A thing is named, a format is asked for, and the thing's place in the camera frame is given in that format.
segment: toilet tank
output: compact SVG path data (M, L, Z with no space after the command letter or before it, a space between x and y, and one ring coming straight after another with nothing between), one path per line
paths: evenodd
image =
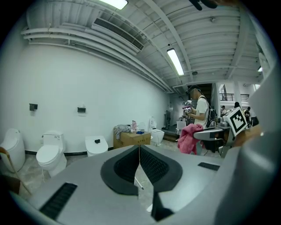
M59 131L47 131L43 134L44 145L57 145L64 151L65 139L62 132Z

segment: air vent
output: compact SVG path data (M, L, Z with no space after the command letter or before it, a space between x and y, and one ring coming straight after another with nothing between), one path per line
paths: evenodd
M108 30L118 34L119 36L121 36L125 40L129 41L132 45L134 45L140 51L144 47L137 39L135 39L133 36L128 34L126 31L120 29L119 27L113 25L112 23L107 22L106 20L97 18L95 20L94 24L99 25L99 26L101 26L103 28L106 28L106 29L108 29Z
M77 185L65 183L40 209L40 212L55 220L66 205Z

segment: ceiling duct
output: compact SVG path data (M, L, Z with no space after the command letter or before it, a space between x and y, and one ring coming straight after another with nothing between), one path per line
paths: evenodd
M144 48L143 44L140 43L137 39L135 39L132 35L130 35L126 31L122 30L121 28L115 26L114 24L112 24L104 19L97 18L92 23L92 29L97 30L97 26L110 30L111 32L114 32L118 36L125 39L127 42L131 43L131 45L133 45L138 51L141 51Z

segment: gray fabric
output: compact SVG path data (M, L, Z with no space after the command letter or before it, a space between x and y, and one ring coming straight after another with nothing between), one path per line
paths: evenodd
M115 127L114 134L116 135L116 139L120 139L121 132L130 132L131 128L124 124L119 124Z

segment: chair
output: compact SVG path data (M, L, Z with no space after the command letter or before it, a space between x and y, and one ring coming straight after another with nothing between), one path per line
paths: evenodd
M176 134L180 135L181 130L186 127L185 121L177 121Z

